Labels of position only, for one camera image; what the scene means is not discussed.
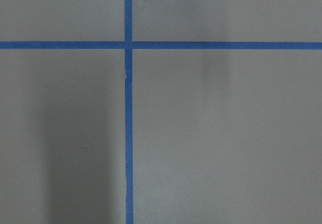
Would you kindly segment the blue tape vertical strip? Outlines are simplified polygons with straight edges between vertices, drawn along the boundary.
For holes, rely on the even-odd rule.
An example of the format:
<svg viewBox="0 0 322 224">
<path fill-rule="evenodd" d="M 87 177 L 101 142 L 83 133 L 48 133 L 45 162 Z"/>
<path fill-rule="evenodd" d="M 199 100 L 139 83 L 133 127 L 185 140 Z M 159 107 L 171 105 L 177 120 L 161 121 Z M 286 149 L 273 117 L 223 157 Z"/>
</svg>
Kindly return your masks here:
<svg viewBox="0 0 322 224">
<path fill-rule="evenodd" d="M 126 223 L 134 223 L 133 207 L 133 107 L 132 107 L 132 0 L 124 0 L 125 33 L 125 175 L 126 175 Z"/>
</svg>

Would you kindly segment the blue tape horizontal strip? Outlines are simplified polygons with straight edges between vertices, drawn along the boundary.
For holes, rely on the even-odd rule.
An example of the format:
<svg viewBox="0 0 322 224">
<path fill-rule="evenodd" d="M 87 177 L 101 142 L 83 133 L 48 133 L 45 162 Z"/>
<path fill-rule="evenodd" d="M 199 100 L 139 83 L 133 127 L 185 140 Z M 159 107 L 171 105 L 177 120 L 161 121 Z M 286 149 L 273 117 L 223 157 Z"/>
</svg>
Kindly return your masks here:
<svg viewBox="0 0 322 224">
<path fill-rule="evenodd" d="M 267 49 L 321 50 L 321 42 L 2 41 L 1 49 Z"/>
</svg>

